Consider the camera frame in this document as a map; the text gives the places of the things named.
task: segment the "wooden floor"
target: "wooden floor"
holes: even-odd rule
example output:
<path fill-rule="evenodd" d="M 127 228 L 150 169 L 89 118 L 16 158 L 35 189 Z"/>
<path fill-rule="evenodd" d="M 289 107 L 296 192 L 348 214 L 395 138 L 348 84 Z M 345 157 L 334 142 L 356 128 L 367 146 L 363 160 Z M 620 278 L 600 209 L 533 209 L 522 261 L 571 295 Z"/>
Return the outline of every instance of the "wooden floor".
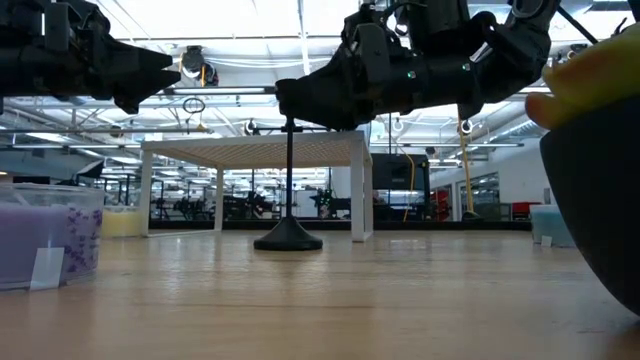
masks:
<path fill-rule="evenodd" d="M 103 241 L 94 282 L 0 294 L 0 358 L 640 359 L 638 318 L 527 233 L 258 235 Z"/>

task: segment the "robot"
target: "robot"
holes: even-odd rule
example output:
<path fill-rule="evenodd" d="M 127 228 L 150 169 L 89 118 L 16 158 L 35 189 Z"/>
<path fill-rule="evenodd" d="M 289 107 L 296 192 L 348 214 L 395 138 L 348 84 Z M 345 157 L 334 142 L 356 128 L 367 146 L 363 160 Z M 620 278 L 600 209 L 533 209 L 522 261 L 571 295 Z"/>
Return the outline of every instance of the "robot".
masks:
<path fill-rule="evenodd" d="M 466 0 L 395 0 L 385 10 L 363 4 L 345 19 L 342 44 L 325 67 L 276 83 L 280 112 L 338 131 L 454 103 L 467 120 L 537 81 L 549 59 L 560 0 L 509 3 L 504 24 L 486 11 L 470 18 Z M 395 29 L 387 27 L 390 16 Z M 411 49 L 400 44 L 403 35 Z"/>
<path fill-rule="evenodd" d="M 5 96 L 89 95 L 136 114 L 140 102 L 180 81 L 163 70 L 171 56 L 120 43 L 110 27 L 87 1 L 1 0 L 0 105 Z"/>

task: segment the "purple container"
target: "purple container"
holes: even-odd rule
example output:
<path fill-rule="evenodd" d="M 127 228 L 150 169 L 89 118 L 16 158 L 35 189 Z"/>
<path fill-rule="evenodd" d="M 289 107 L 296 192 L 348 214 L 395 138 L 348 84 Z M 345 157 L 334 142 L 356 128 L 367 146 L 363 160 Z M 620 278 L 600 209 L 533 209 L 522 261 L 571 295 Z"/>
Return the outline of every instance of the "purple container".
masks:
<path fill-rule="evenodd" d="M 62 248 L 60 285 L 95 275 L 104 192 L 0 185 L 0 290 L 29 288 L 40 248 Z"/>

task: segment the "cable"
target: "cable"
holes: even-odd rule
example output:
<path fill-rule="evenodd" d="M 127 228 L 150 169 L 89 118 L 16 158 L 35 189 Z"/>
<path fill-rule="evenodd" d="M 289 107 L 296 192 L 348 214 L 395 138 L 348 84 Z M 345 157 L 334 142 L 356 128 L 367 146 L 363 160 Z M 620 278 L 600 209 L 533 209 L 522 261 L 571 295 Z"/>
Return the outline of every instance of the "cable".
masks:
<path fill-rule="evenodd" d="M 411 163 L 411 182 L 409 185 L 409 200 L 407 200 L 407 204 L 411 203 L 411 194 L 413 194 L 413 187 L 415 186 L 415 179 L 416 179 L 416 163 L 413 161 L 413 159 L 411 158 L 411 156 L 409 156 L 409 154 L 407 154 L 404 149 L 402 148 L 402 146 L 400 146 L 400 144 L 398 144 L 398 142 L 396 141 L 396 139 L 391 136 L 391 129 L 387 129 L 387 134 L 389 135 L 389 140 L 393 141 L 394 144 L 396 144 L 397 148 L 400 149 L 400 151 L 402 151 L 402 153 L 404 154 L 404 156 L 407 157 L 407 159 L 409 159 L 409 162 Z M 407 207 L 404 210 L 404 217 L 402 218 L 402 222 L 406 223 L 407 222 L 407 216 L 409 216 L 409 208 Z"/>
<path fill-rule="evenodd" d="M 580 31 L 580 33 L 587 38 L 587 40 L 589 40 L 592 44 L 597 44 L 598 43 L 598 39 L 595 38 L 595 36 L 591 35 L 591 33 L 584 28 L 584 26 L 582 26 L 582 24 L 580 24 L 578 21 L 576 21 L 576 19 L 573 18 L 573 16 L 571 16 L 571 14 L 569 14 L 567 12 L 567 10 L 565 10 L 562 6 L 558 6 L 558 13 L 560 13 L 560 15 L 562 15 L 565 19 L 567 19 L 567 21 L 573 25 L 573 27 L 575 27 L 578 31 Z"/>
<path fill-rule="evenodd" d="M 471 195 L 471 174 L 469 172 L 469 158 L 467 157 L 467 145 L 462 134 L 462 119 L 458 118 L 458 134 L 460 134 L 460 147 L 462 148 L 462 161 L 464 163 L 464 172 L 467 188 L 467 211 L 473 211 L 473 196 Z"/>

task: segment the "white label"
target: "white label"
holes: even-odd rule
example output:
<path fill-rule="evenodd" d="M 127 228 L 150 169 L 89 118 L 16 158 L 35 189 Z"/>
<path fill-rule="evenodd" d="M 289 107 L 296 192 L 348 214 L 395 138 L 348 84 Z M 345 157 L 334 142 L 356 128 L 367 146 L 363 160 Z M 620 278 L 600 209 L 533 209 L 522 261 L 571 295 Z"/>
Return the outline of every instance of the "white label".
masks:
<path fill-rule="evenodd" d="M 31 274 L 31 290 L 55 289 L 60 285 L 64 248 L 39 248 Z"/>
<path fill-rule="evenodd" d="M 551 236 L 542 236 L 542 246 L 551 247 L 551 241 L 553 238 Z"/>

